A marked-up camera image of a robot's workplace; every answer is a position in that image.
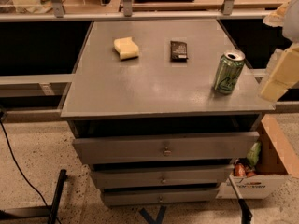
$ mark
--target gray drawer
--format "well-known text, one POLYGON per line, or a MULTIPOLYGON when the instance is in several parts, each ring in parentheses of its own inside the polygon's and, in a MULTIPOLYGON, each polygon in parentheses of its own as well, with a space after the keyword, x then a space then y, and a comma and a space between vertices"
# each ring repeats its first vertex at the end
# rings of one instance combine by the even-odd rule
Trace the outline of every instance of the gray drawer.
POLYGON ((215 165, 113 170, 91 172, 91 177, 98 189, 221 183, 226 181, 233 167, 233 165, 215 165))
POLYGON ((83 164, 245 157, 257 132, 75 139, 83 164))
POLYGON ((101 198, 107 206, 188 203, 209 201, 216 198, 218 189, 173 189, 155 191, 128 191, 122 193, 102 193, 101 198))

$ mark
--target green can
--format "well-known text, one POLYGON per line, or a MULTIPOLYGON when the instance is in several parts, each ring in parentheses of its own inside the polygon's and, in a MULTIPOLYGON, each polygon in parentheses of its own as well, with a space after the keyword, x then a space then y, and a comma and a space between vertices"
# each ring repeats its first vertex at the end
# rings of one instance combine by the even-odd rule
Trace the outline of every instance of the green can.
POLYGON ((220 93, 230 94, 242 72, 245 55, 242 51, 227 50, 221 56, 214 80, 214 89, 220 93))

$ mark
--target floor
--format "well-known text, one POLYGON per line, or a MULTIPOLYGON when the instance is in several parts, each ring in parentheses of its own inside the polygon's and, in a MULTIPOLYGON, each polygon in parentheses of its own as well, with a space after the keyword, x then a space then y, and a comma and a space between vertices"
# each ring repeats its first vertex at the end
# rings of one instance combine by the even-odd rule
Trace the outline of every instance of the floor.
MULTIPOLYGON (((274 115, 281 129, 299 155, 299 114, 274 115)), ((25 175, 43 193, 51 204, 56 181, 61 169, 68 178, 58 212, 63 224, 147 224, 140 211, 144 208, 153 220, 160 206, 103 206, 100 193, 89 178, 89 168, 81 165, 72 148, 73 134, 59 113, 52 111, 22 111, 8 113, 4 122, 15 157, 25 175)), ((25 183, 17 170, 7 142, 0 130, 0 210, 43 205, 37 194, 25 183)), ((264 200, 247 200, 253 213, 251 223, 298 223, 299 180, 291 178, 264 200)), ((165 205, 163 224, 179 223, 241 223, 240 208, 236 200, 213 200, 202 203, 165 205)), ((32 218, 0 223, 46 223, 45 218, 32 218)))

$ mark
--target cabinet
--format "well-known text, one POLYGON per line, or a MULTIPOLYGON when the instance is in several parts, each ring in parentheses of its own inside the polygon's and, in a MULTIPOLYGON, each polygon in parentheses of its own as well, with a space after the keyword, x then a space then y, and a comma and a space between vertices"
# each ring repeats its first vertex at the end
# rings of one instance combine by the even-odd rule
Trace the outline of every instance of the cabinet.
POLYGON ((274 109, 247 67, 233 94, 213 91, 220 56, 233 47, 212 19, 93 24, 61 116, 104 204, 216 197, 274 109), (113 40, 126 36, 140 55, 120 61, 113 40), (170 61, 171 40, 187 42, 186 63, 170 61))

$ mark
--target black tape mark on floor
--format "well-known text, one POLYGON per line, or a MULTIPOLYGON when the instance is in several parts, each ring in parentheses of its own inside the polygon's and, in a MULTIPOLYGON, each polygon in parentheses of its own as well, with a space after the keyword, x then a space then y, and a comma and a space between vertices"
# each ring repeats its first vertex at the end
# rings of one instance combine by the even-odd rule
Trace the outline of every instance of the black tape mark on floor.
POLYGON ((139 213, 140 215, 149 223, 149 224, 162 224, 163 219, 164 219, 164 215, 166 212, 166 207, 165 206, 161 206, 158 216, 156 218, 156 220, 154 220, 150 214, 146 211, 146 209, 142 208, 139 213))

